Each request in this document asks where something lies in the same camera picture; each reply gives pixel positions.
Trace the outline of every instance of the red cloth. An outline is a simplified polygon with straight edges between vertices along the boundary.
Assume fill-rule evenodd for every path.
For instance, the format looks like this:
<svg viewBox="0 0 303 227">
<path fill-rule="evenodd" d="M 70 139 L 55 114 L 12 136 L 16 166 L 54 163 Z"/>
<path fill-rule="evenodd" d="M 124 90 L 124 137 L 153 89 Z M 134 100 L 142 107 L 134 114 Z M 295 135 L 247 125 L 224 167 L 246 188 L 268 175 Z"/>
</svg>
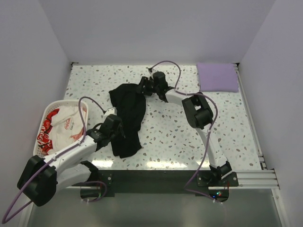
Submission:
<svg viewBox="0 0 303 227">
<path fill-rule="evenodd" d="M 52 129 L 52 117 L 55 116 L 58 112 L 59 109 L 55 109 L 47 115 L 41 127 L 40 133 L 37 136 L 37 143 L 39 144 L 39 148 L 44 154 L 47 154 L 50 149 L 53 149 L 53 144 L 52 141 L 48 138 L 48 133 Z"/>
</svg>

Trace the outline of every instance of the gray floor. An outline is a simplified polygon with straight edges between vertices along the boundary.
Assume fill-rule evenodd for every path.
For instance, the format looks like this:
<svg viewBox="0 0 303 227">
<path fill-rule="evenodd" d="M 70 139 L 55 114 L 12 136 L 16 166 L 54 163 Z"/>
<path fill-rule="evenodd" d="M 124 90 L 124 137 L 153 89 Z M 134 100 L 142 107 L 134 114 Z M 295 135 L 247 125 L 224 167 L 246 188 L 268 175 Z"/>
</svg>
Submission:
<svg viewBox="0 0 303 227">
<path fill-rule="evenodd" d="M 78 189 L 34 206 L 29 227 L 280 227 L 271 190 L 232 190 L 224 205 L 182 194 L 117 194 L 81 203 Z"/>
</svg>

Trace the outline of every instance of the purple square fabric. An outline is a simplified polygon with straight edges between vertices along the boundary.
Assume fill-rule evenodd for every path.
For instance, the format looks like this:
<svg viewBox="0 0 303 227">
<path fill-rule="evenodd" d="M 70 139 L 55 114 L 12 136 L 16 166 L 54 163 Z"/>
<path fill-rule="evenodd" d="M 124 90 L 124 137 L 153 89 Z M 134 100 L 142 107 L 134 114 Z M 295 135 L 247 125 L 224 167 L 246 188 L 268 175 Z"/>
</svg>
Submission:
<svg viewBox="0 0 303 227">
<path fill-rule="evenodd" d="M 201 91 L 238 92 L 238 76 L 233 64 L 197 64 Z"/>
</svg>

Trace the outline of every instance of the folded black fabric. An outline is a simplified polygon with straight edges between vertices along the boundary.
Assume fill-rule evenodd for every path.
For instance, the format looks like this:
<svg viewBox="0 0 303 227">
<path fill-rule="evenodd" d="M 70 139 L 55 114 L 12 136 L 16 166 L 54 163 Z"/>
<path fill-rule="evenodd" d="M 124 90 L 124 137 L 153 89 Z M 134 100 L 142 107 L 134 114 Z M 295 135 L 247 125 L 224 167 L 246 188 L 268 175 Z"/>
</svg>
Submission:
<svg viewBox="0 0 303 227">
<path fill-rule="evenodd" d="M 137 84 L 121 84 L 109 92 L 112 105 L 121 117 L 125 137 L 118 135 L 112 141 L 114 156 L 130 157 L 141 149 L 138 131 L 146 110 L 144 95 L 136 93 Z"/>
</svg>

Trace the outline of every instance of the white cloth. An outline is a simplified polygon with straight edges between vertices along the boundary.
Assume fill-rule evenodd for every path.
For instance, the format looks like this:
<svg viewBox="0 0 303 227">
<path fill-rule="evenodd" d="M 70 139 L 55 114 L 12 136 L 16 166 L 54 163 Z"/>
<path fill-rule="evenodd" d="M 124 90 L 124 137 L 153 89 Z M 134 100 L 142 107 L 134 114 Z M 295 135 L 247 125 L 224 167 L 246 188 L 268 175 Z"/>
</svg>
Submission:
<svg viewBox="0 0 303 227">
<path fill-rule="evenodd" d="M 85 119 L 86 112 L 83 109 L 81 109 L 81 112 Z M 51 125 L 49 139 L 52 140 L 53 150 L 50 150 L 48 154 L 64 149 L 83 134 L 83 124 L 78 107 L 60 106 L 59 112 L 52 117 Z"/>
</svg>

